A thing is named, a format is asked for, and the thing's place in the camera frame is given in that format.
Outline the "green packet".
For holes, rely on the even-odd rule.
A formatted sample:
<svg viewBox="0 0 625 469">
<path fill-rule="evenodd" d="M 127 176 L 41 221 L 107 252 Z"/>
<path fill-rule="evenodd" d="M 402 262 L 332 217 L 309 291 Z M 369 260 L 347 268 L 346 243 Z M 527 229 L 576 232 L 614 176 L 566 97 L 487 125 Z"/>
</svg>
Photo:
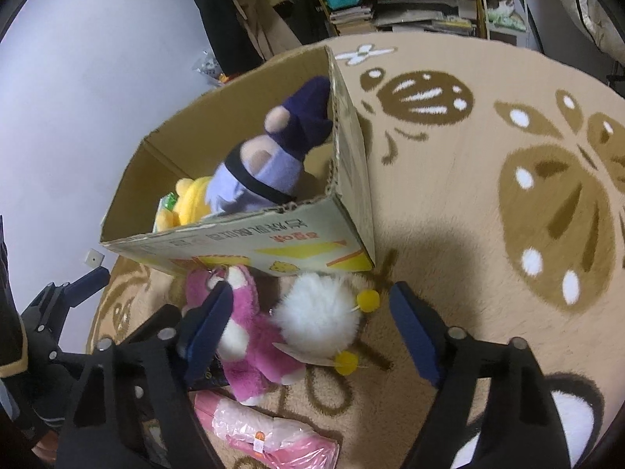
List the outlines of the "green packet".
<svg viewBox="0 0 625 469">
<path fill-rule="evenodd" d="M 154 223 L 155 233 L 167 231 L 173 227 L 179 226 L 179 216 L 175 211 L 177 201 L 178 195 L 176 193 L 168 193 L 159 200 Z"/>
</svg>

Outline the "clear bag of toys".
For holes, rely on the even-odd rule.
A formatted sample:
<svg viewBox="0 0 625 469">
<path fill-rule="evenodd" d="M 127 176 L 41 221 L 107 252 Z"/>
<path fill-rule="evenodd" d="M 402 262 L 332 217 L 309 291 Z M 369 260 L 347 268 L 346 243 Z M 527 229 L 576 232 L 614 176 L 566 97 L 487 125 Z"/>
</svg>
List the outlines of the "clear bag of toys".
<svg viewBox="0 0 625 469">
<path fill-rule="evenodd" d="M 210 86 L 219 87 L 227 82 L 227 77 L 223 73 L 214 53 L 210 50 L 202 52 L 197 61 L 193 64 L 193 70 L 201 74 Z"/>
</svg>

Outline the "black hanging coat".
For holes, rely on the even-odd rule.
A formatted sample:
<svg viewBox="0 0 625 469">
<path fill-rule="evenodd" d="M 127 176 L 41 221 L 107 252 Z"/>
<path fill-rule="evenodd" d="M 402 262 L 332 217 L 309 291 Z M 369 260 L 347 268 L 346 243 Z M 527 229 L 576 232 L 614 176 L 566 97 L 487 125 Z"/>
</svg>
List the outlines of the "black hanging coat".
<svg viewBox="0 0 625 469">
<path fill-rule="evenodd" d="M 226 77 L 242 75 L 263 64 L 263 58 L 238 19 L 234 0 L 194 0 L 216 61 Z"/>
</svg>

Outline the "lower wall socket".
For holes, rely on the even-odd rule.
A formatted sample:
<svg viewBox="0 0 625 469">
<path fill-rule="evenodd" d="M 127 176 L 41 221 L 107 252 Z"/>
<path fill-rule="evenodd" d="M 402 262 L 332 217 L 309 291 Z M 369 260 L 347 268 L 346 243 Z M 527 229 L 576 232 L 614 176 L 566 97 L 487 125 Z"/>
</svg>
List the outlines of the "lower wall socket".
<svg viewBox="0 0 625 469">
<path fill-rule="evenodd" d="M 88 267 L 95 269 L 101 267 L 101 265 L 104 263 L 104 258 L 105 255 L 100 251 L 90 249 L 85 257 L 85 264 Z"/>
</svg>

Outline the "cream folded mattress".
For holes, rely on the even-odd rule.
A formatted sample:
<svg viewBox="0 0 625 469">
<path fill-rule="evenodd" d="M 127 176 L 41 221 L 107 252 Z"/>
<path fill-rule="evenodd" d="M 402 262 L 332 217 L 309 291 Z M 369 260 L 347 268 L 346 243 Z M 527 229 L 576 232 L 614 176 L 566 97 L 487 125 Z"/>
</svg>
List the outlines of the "cream folded mattress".
<svg viewBox="0 0 625 469">
<path fill-rule="evenodd" d="M 559 0 L 586 38 L 624 66 L 624 9 L 616 0 Z"/>
</svg>

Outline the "beige hanging coat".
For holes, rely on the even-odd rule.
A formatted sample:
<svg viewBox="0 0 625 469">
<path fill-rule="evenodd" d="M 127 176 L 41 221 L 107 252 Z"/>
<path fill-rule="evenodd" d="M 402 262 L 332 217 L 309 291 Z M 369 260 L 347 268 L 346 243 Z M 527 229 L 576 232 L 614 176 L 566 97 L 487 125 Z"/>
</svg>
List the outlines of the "beige hanging coat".
<svg viewBox="0 0 625 469">
<path fill-rule="evenodd" d="M 280 5 L 290 6 L 291 3 L 292 0 L 234 0 L 239 22 L 263 61 L 302 46 L 300 39 L 278 13 Z"/>
</svg>

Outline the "yellow plush pouch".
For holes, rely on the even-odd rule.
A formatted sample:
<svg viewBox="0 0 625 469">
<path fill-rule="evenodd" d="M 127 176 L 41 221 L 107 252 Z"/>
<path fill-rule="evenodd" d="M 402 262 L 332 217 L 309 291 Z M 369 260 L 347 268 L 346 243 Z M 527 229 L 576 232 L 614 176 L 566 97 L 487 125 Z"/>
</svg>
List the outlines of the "yellow plush pouch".
<svg viewBox="0 0 625 469">
<path fill-rule="evenodd" d="M 175 211 L 179 216 L 179 226 L 195 224 L 212 213 L 210 203 L 205 198 L 211 177 L 197 179 L 182 178 L 177 181 L 175 190 L 178 195 Z"/>
</svg>

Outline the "white fluffy plush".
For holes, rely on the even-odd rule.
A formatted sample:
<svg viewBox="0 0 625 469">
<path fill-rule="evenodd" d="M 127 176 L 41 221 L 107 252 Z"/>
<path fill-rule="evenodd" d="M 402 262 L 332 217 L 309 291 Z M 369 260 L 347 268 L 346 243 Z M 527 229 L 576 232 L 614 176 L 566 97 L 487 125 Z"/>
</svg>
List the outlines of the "white fluffy plush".
<svg viewBox="0 0 625 469">
<path fill-rule="evenodd" d="M 351 375 L 359 369 L 351 347 L 362 317 L 380 305 L 379 292 L 356 275 L 297 275 L 271 308 L 270 321 L 281 336 L 273 346 L 301 363 Z"/>
</svg>

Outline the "pink bear plush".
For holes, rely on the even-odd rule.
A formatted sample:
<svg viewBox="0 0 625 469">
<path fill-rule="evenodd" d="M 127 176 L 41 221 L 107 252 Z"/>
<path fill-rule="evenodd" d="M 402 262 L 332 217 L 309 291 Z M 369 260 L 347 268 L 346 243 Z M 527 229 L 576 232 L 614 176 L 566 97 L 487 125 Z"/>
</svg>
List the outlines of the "pink bear plush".
<svg viewBox="0 0 625 469">
<path fill-rule="evenodd" d="M 233 310 L 217 346 L 217 357 L 242 405 L 258 405 L 271 385 L 290 385 L 305 377 L 304 363 L 275 345 L 284 339 L 259 305 L 256 283 L 247 267 L 195 270 L 186 278 L 186 305 L 200 306 L 220 282 L 233 291 Z"/>
</svg>

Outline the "pink plastic packet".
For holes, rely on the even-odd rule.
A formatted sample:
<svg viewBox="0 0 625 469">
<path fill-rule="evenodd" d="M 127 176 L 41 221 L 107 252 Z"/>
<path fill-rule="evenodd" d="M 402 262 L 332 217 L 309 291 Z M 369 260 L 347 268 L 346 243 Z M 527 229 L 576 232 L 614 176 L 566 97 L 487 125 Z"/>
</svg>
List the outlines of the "pink plastic packet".
<svg viewBox="0 0 625 469">
<path fill-rule="evenodd" d="M 340 445 L 298 420 L 272 417 L 211 391 L 193 399 L 201 426 L 268 468 L 335 468 Z"/>
</svg>

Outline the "white metal cart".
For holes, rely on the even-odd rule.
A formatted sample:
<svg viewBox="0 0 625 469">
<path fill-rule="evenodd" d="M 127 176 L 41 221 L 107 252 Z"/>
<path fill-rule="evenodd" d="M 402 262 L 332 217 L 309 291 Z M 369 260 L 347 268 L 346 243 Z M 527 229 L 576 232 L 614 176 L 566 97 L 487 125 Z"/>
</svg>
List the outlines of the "white metal cart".
<svg viewBox="0 0 625 469">
<path fill-rule="evenodd" d="M 543 51 L 528 0 L 481 0 L 481 3 L 488 40 Z"/>
</svg>

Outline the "stack of books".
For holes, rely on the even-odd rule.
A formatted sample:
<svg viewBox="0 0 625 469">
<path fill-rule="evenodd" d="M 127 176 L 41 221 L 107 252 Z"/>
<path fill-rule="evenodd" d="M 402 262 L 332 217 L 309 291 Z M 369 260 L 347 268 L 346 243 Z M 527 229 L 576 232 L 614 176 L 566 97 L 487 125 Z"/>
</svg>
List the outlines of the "stack of books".
<svg viewBox="0 0 625 469">
<path fill-rule="evenodd" d="M 329 14 L 329 22 L 339 36 L 376 32 L 373 24 L 373 6 L 356 5 Z"/>
</svg>

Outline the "white haired blindfolded doll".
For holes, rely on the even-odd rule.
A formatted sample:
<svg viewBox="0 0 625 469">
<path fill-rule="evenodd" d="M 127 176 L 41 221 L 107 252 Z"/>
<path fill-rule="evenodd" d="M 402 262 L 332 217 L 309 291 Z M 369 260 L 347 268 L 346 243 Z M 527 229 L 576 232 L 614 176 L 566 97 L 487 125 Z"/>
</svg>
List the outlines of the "white haired blindfolded doll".
<svg viewBox="0 0 625 469">
<path fill-rule="evenodd" d="M 330 80 L 315 76 L 268 111 L 264 132 L 234 146 L 207 188 L 213 214 L 256 212 L 296 200 L 308 153 L 333 131 Z"/>
</svg>

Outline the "open cardboard box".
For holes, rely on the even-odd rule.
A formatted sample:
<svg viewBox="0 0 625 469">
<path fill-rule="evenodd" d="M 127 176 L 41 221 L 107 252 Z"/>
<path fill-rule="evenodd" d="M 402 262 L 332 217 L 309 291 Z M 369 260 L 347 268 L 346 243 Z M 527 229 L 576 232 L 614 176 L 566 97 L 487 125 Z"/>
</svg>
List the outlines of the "open cardboard box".
<svg viewBox="0 0 625 469">
<path fill-rule="evenodd" d="M 375 263 L 366 146 L 329 47 L 212 90 L 140 143 L 101 242 L 154 268 L 242 264 L 273 275 Z"/>
</svg>

